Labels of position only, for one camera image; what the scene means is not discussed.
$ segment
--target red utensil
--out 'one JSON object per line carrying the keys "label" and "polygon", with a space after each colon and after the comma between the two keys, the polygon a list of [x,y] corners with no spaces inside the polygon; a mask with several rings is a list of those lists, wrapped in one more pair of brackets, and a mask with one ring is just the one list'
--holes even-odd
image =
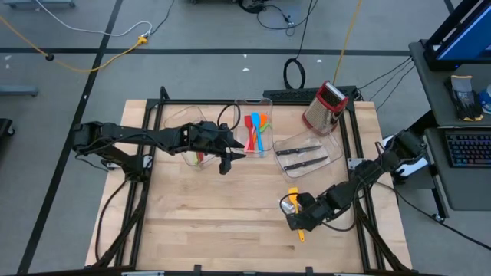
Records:
{"label": "red utensil", "polygon": [[247,130],[249,130],[249,143],[246,145],[248,150],[254,150],[254,142],[252,140],[252,118],[250,115],[245,115],[244,116],[244,123],[245,126],[247,127]]}

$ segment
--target wheel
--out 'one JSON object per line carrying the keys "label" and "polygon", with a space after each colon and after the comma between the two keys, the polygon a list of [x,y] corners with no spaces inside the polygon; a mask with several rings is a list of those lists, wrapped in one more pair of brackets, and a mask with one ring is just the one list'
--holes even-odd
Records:
{"label": "wheel", "polygon": [[438,214],[432,214],[432,215],[431,215],[431,217],[432,217],[432,218],[433,218],[435,221],[437,221],[437,222],[439,222],[439,223],[444,223],[444,222],[445,222],[445,219],[444,219],[444,218],[442,218],[442,217],[440,217],[440,215],[438,215]]}
{"label": "wheel", "polygon": [[15,134],[15,129],[10,126],[10,128],[7,131],[7,135],[14,136],[14,134]]}

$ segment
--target gray desk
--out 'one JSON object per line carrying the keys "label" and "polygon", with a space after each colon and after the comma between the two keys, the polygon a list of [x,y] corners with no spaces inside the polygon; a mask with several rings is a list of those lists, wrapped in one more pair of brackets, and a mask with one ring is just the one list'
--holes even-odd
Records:
{"label": "gray desk", "polygon": [[450,167],[442,130],[425,130],[428,147],[450,208],[457,211],[491,211],[491,169]]}
{"label": "gray desk", "polygon": [[491,169],[453,168],[447,160],[442,130],[437,127],[491,127],[491,115],[485,114],[479,122],[464,122],[456,117],[455,107],[443,82],[452,74],[472,75],[473,89],[481,91],[491,84],[491,64],[464,64],[456,71],[433,72],[424,59],[420,42],[409,44],[409,49],[431,110],[410,128],[427,139],[430,167],[433,172],[433,197],[442,218],[448,217],[443,203],[441,186],[450,208],[458,211],[491,210]]}
{"label": "gray desk", "polygon": [[491,127],[491,115],[484,114],[484,119],[479,122],[464,122],[456,117],[455,107],[443,82],[452,74],[472,75],[473,89],[480,92],[491,84],[491,64],[464,64],[456,71],[433,72],[428,68],[424,60],[424,48],[420,42],[409,44],[411,56],[416,64],[417,73],[431,111],[439,127]]}

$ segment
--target computer monitor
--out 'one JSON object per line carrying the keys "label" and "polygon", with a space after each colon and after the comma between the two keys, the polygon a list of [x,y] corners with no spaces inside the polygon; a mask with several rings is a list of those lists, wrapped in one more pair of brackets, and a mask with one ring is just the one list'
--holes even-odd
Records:
{"label": "computer monitor", "polygon": [[491,0],[463,0],[424,45],[433,71],[491,63]]}

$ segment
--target blue utensil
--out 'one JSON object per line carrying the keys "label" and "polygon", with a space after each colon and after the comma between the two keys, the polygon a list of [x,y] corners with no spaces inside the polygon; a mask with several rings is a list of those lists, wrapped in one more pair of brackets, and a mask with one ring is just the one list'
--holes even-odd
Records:
{"label": "blue utensil", "polygon": [[252,113],[251,119],[252,124],[257,129],[256,133],[258,134],[258,148],[260,151],[263,151],[264,149],[262,148],[261,131],[258,131],[261,129],[261,116],[259,116],[259,113]]}

